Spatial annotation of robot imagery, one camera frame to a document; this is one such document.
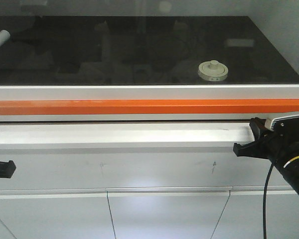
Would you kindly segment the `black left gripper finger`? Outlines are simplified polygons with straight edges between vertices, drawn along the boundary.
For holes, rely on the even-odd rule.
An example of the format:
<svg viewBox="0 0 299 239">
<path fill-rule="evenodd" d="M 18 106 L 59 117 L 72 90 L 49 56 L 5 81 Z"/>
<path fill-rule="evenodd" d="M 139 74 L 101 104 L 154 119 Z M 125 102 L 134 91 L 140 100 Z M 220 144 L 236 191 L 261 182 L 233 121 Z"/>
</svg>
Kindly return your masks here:
<svg viewBox="0 0 299 239">
<path fill-rule="evenodd" d="M 0 178 L 11 178 L 15 170 L 16 165 L 12 160 L 9 162 L 0 161 Z"/>
</svg>

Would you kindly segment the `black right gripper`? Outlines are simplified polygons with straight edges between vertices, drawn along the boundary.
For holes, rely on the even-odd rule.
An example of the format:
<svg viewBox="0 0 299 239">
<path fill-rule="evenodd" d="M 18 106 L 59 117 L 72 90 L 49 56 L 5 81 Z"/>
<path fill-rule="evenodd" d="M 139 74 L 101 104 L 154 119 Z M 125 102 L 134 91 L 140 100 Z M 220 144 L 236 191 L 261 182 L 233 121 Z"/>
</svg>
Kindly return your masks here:
<svg viewBox="0 0 299 239">
<path fill-rule="evenodd" d="M 254 138 L 261 138 L 267 132 L 265 120 L 255 117 L 249 122 Z M 270 139 L 259 139 L 247 144 L 234 143 L 236 156 L 266 158 L 278 171 L 299 170 L 299 132 L 274 133 Z"/>
</svg>

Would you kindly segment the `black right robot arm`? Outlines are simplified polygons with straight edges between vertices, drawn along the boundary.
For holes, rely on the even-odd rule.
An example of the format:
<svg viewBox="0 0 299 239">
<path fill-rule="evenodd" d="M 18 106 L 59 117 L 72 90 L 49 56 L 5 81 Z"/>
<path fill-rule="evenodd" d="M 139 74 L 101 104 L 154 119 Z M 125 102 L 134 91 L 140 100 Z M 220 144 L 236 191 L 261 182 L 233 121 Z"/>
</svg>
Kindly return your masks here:
<svg viewBox="0 0 299 239">
<path fill-rule="evenodd" d="M 252 118 L 249 127 L 254 141 L 235 143 L 236 156 L 268 159 L 299 195 L 299 116 L 275 119 L 269 125 L 263 119 Z"/>
</svg>

